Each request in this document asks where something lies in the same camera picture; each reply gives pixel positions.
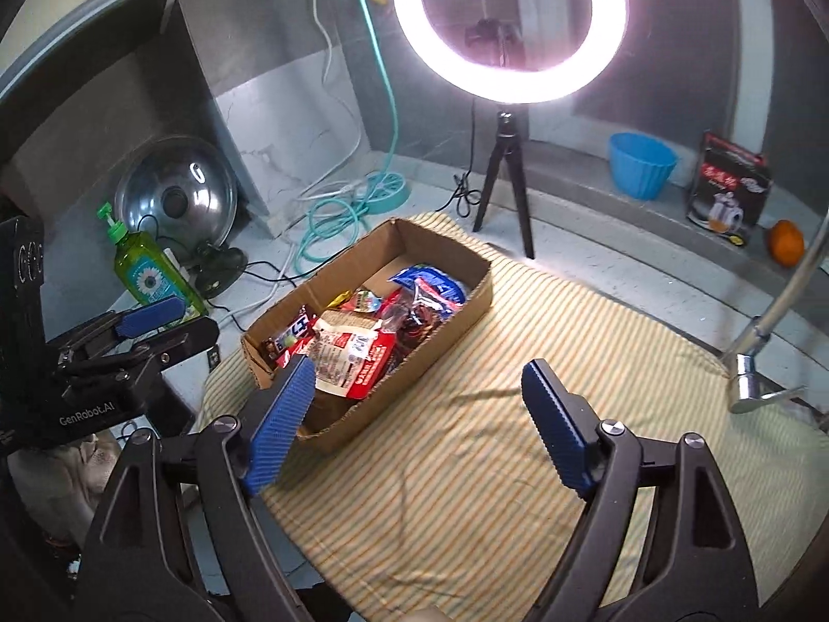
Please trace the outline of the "snickers bar wrapper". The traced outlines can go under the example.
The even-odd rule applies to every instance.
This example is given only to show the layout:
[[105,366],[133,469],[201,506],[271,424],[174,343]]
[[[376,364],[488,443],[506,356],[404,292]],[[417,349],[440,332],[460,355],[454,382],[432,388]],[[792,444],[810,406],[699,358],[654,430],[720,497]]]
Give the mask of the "snickers bar wrapper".
[[292,355],[302,350],[313,335],[318,317],[306,306],[299,309],[298,315],[281,331],[271,334],[261,343],[261,354],[271,368],[285,366]]

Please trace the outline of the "red white snack pouch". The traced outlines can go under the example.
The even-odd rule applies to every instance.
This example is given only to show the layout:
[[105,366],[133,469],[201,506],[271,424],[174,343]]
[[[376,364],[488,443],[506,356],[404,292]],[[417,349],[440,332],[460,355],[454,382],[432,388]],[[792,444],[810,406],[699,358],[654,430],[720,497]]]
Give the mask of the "red white snack pouch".
[[363,400],[385,376],[393,347],[395,335],[389,331],[333,324],[318,316],[308,344],[294,355],[313,361],[319,392]]

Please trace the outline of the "blue snack bag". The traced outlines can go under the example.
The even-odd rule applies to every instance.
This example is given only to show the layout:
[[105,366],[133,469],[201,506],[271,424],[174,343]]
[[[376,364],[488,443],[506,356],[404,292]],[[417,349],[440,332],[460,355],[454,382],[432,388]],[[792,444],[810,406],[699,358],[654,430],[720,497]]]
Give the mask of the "blue snack bag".
[[413,264],[393,274],[389,281],[413,291],[420,279],[447,301],[462,305],[466,302],[466,287],[460,281],[430,264]]

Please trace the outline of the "red green snack packet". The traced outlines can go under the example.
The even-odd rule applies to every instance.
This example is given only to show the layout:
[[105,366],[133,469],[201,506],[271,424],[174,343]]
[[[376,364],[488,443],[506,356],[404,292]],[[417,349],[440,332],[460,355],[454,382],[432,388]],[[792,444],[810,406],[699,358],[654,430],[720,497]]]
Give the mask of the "red green snack packet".
[[373,293],[368,288],[357,288],[340,306],[343,312],[357,313],[357,315],[374,316],[383,307],[383,297]]

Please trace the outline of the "green dish soap bottle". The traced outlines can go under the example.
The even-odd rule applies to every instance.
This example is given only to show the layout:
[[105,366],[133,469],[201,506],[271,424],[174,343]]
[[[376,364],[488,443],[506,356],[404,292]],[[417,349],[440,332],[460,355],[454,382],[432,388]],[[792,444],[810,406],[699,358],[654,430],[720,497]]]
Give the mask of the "green dish soap bottle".
[[150,305],[175,296],[184,302],[184,319],[207,316],[201,296],[148,232],[128,229],[116,220],[110,202],[98,208],[97,218],[107,222],[107,237],[115,247],[115,274],[138,303]]

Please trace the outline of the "black power adapter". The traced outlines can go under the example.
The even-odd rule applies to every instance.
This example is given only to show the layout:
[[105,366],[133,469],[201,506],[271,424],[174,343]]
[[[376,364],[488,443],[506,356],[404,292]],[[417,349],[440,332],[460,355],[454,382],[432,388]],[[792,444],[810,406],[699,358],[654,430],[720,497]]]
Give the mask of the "black power adapter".
[[247,255],[237,247],[203,243],[197,249],[194,287],[204,299],[216,298],[240,278],[247,264]]

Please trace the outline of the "steel pot lid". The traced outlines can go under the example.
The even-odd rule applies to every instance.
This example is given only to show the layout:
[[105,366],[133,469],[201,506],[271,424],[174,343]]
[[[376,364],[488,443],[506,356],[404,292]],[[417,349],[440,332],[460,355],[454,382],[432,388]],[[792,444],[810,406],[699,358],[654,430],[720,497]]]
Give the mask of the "steel pot lid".
[[146,230],[183,261],[219,247],[237,214],[237,184],[225,156],[194,136],[170,136],[139,149],[114,195],[115,216]]

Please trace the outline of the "striped yellow cloth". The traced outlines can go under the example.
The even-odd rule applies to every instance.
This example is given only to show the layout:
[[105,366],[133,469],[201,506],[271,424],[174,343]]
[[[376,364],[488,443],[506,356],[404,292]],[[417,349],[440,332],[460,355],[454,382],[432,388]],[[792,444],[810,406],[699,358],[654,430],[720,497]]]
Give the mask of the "striped yellow cloth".
[[419,233],[460,250],[448,273],[482,315],[412,385],[306,431],[263,500],[312,567],[368,620],[434,606],[454,620],[523,618],[576,527],[520,394],[544,360],[573,393],[635,434],[707,441],[768,600],[827,514],[827,438],[779,407],[736,416],[714,355],[576,282],[510,260],[450,218]]

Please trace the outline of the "chrome faucet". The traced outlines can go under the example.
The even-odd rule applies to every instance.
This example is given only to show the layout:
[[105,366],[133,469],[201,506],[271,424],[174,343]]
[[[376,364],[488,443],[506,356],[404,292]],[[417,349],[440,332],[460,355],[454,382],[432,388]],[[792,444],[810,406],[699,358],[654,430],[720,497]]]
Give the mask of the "chrome faucet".
[[823,216],[808,249],[805,250],[805,256],[799,260],[794,274],[788,279],[783,291],[760,316],[753,317],[749,321],[744,331],[721,355],[722,364],[728,369],[729,412],[732,414],[750,413],[758,408],[770,406],[770,404],[791,402],[791,400],[805,404],[812,412],[818,411],[816,407],[805,402],[805,396],[807,396],[805,386],[766,392],[763,389],[762,377],[756,369],[756,357],[770,341],[778,323],[803,295],[813,274],[819,270],[826,257],[827,216]]

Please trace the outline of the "cardboard box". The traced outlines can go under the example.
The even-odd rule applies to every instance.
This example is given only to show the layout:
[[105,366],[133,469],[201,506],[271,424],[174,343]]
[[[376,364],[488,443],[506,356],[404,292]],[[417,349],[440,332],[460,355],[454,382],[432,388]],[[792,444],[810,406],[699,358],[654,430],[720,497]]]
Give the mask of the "cardboard box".
[[464,234],[391,219],[271,306],[241,348],[261,388],[308,355],[315,388],[298,440],[331,454],[447,358],[492,301],[490,261]]

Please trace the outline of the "orange fruit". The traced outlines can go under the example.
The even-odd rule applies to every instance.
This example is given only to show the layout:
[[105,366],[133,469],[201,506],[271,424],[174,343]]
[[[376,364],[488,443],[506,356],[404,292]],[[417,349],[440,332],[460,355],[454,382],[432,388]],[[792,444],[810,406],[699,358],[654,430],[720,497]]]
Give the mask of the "orange fruit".
[[778,220],[767,230],[766,246],[774,263],[784,268],[794,268],[805,254],[803,232],[788,219]]

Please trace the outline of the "black kettle product box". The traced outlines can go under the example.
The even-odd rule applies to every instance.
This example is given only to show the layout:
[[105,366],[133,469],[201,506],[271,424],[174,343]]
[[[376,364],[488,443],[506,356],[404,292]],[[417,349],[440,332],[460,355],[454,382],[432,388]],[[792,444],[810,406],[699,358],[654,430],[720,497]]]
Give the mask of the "black kettle product box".
[[685,217],[743,249],[762,215],[771,187],[770,168],[763,154],[705,131]]

